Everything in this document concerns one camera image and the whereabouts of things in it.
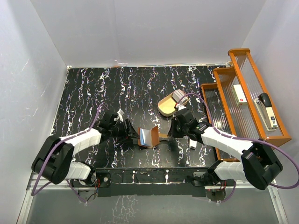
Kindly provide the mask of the brown leather card holder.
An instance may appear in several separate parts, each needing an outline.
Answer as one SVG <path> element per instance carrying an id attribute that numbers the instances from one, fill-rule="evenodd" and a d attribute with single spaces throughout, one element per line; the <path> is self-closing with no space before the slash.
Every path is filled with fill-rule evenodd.
<path id="1" fill-rule="evenodd" d="M 138 145 L 145 148 L 153 148 L 160 143 L 160 139 L 168 138 L 167 134 L 159 132 L 158 126 L 152 129 L 138 128 L 138 134 Z"/>

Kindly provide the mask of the stack of credit cards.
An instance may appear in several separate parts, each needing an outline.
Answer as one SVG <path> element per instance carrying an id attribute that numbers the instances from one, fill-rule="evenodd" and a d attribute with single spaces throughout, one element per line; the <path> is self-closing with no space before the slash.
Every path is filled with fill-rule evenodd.
<path id="1" fill-rule="evenodd" d="M 188 97 L 185 96 L 185 93 L 182 90 L 175 90 L 172 93 L 173 100 L 181 105 L 186 105 L 188 102 Z"/>

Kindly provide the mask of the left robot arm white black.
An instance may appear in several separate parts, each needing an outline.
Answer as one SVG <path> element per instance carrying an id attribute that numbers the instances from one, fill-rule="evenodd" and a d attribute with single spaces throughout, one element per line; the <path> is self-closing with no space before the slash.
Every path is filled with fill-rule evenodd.
<path id="1" fill-rule="evenodd" d="M 140 136 L 129 119 L 123 119 L 120 113 L 106 111 L 100 120 L 79 133 L 65 137 L 49 136 L 34 159 L 31 169 L 53 184 L 77 179 L 86 186 L 92 186 L 97 179 L 94 168 L 85 162 L 75 162 L 72 159 L 79 152 L 110 138 L 132 142 Z"/>

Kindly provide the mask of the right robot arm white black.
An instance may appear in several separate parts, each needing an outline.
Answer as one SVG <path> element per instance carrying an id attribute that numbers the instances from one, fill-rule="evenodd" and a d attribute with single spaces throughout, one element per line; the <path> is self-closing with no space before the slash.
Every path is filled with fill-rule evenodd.
<path id="1" fill-rule="evenodd" d="M 238 160 L 220 161 L 211 166 L 206 178 L 213 185 L 219 185 L 224 180 L 239 180 L 264 190 L 283 170 L 281 162 L 267 142 L 239 140 L 208 122 L 198 122 L 182 105 L 176 109 L 171 119 L 168 135 L 173 138 L 187 136 L 200 144 L 218 148 Z"/>

